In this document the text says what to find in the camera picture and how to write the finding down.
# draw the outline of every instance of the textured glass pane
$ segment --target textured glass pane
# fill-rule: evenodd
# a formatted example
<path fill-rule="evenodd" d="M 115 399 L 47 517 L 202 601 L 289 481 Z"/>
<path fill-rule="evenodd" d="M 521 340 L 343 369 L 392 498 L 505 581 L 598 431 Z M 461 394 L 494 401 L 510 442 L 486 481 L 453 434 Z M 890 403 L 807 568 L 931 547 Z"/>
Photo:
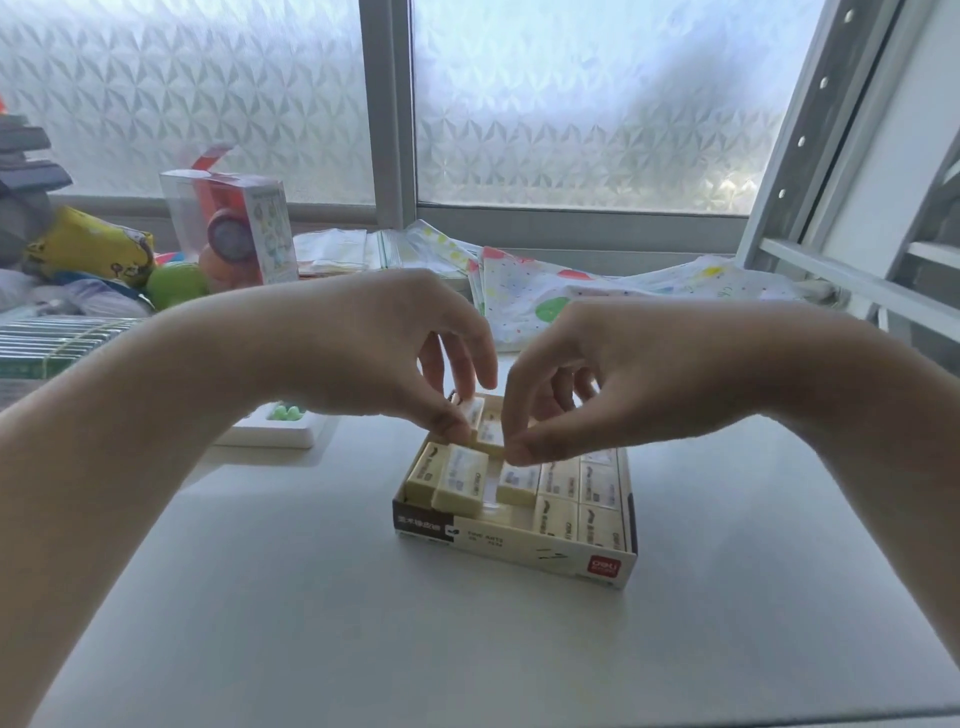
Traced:
<path fill-rule="evenodd" d="M 226 141 L 292 202 L 373 202 L 357 0 L 0 0 L 0 94 L 70 193 L 159 196 Z"/>
<path fill-rule="evenodd" d="M 426 202 L 749 214 L 823 0 L 414 0 Z"/>

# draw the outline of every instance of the small green object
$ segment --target small green object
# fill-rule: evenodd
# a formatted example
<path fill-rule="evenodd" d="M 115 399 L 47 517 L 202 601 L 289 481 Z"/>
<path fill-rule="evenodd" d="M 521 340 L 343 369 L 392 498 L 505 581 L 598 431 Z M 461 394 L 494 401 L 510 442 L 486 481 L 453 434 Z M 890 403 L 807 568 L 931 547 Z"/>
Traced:
<path fill-rule="evenodd" d="M 566 306 L 568 303 L 570 303 L 569 298 L 566 296 L 560 296 L 556 299 L 544 301 L 534 309 L 534 313 L 537 314 L 538 319 L 550 324 L 555 318 L 560 316 L 560 312 L 564 310 L 564 306 Z"/>
<path fill-rule="evenodd" d="M 200 266 L 187 262 L 167 263 L 155 268 L 147 279 L 145 290 L 157 311 L 209 293 Z"/>

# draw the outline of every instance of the forearm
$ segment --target forearm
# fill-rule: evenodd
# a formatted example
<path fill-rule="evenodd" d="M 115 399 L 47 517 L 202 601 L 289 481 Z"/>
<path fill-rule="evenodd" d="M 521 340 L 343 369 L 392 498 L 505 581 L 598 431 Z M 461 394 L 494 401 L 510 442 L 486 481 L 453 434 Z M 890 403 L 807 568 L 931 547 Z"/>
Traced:
<path fill-rule="evenodd" d="M 176 311 L 0 414 L 0 725 L 25 724 L 209 444 L 256 404 Z"/>
<path fill-rule="evenodd" d="M 797 360 L 803 437 L 960 663 L 960 381 L 856 325 Z"/>

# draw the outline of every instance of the yellow pouch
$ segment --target yellow pouch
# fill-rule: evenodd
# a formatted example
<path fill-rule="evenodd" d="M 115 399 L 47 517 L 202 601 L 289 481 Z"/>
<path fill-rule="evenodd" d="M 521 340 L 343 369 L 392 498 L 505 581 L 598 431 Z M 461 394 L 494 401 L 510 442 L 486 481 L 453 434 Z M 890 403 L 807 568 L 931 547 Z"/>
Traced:
<path fill-rule="evenodd" d="M 24 251 L 29 269 L 44 276 L 58 271 L 91 273 L 142 287 L 154 270 L 154 237 L 113 225 L 73 207 L 60 207 L 54 224 Z"/>

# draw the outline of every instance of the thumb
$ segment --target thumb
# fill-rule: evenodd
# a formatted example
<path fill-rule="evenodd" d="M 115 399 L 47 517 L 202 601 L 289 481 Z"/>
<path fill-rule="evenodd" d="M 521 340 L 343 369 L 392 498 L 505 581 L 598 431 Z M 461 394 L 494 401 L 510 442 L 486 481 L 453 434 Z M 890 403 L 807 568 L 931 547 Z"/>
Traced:
<path fill-rule="evenodd" d="M 420 372 L 407 377 L 399 390 L 399 409 L 394 413 L 397 417 L 441 435 L 452 443 L 469 444 L 470 425 L 464 414 L 431 387 Z"/>
<path fill-rule="evenodd" d="M 506 444 L 506 459 L 514 465 L 536 465 L 633 445 L 627 402 L 624 393 L 608 385 L 583 406 L 518 433 Z"/>

